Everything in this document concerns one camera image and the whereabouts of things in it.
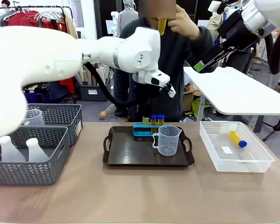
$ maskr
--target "person's hand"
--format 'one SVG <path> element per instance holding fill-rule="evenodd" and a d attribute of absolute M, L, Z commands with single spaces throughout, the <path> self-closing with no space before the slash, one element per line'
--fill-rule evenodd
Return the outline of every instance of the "person's hand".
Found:
<path fill-rule="evenodd" d="M 176 4 L 176 17 L 168 18 L 168 26 L 173 32 L 188 37 L 190 40 L 198 40 L 201 32 L 198 26 L 190 19 L 187 12 Z"/>
<path fill-rule="evenodd" d="M 101 113 L 99 113 L 99 118 L 101 120 L 104 120 L 107 117 L 107 112 L 106 111 L 102 111 Z"/>
<path fill-rule="evenodd" d="M 126 123 L 126 122 L 129 122 L 129 119 L 128 118 L 118 118 L 118 122 L 119 123 Z"/>
<path fill-rule="evenodd" d="M 259 43 L 256 43 L 256 49 L 255 49 L 254 58 L 257 57 L 258 53 L 259 53 Z"/>

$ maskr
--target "tabletop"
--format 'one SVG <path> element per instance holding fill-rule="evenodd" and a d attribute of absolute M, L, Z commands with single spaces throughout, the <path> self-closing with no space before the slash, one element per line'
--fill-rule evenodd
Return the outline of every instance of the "tabletop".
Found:
<path fill-rule="evenodd" d="M 184 71 L 222 114 L 280 115 L 280 94 L 234 68 L 204 74 L 191 67 Z"/>
<path fill-rule="evenodd" d="M 197 123 L 173 123 L 192 140 L 188 168 L 111 168 L 102 163 L 112 126 L 83 123 L 57 183 L 0 186 L 4 223 L 275 223 L 280 222 L 280 161 L 265 174 L 220 173 Z"/>

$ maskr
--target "white plastic basket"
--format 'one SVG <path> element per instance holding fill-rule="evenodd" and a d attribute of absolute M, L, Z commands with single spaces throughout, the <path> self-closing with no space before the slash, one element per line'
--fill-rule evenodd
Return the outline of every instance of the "white plastic basket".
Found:
<path fill-rule="evenodd" d="M 232 141 L 231 131 L 248 143 L 245 148 Z M 265 173 L 275 161 L 260 140 L 241 122 L 202 121 L 200 136 L 219 172 Z"/>

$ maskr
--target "test tube rack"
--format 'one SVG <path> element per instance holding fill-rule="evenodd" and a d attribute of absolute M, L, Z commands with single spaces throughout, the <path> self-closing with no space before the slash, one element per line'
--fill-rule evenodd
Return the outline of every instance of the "test tube rack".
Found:
<path fill-rule="evenodd" d="M 150 123 L 148 125 L 144 125 L 143 123 L 136 123 L 133 126 L 133 135 L 135 137 L 152 137 L 153 136 L 153 133 L 151 132 L 152 127 L 156 127 L 158 129 L 160 126 L 158 123 L 156 126 L 152 126 Z"/>

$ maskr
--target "floor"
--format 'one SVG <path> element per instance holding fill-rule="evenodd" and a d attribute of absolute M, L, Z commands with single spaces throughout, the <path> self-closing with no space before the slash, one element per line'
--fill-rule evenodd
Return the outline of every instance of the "floor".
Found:
<path fill-rule="evenodd" d="M 263 84 L 267 84 L 269 79 L 269 69 L 266 65 L 263 64 L 252 64 L 252 68 L 257 68 L 259 71 L 251 72 L 253 78 L 258 80 Z M 78 101 L 78 104 L 81 104 L 82 107 L 82 116 L 83 121 L 88 122 L 117 122 L 117 117 L 115 116 L 108 116 L 105 120 L 100 120 L 98 114 L 101 111 L 104 111 L 109 105 L 110 102 L 90 102 L 90 101 Z M 276 125 L 278 123 L 280 117 L 278 116 L 265 116 L 264 122 Z M 261 132 L 257 134 L 260 139 L 266 137 L 272 128 L 263 125 Z M 280 132 L 274 133 L 266 142 L 265 144 L 273 151 L 273 153 L 280 159 Z"/>

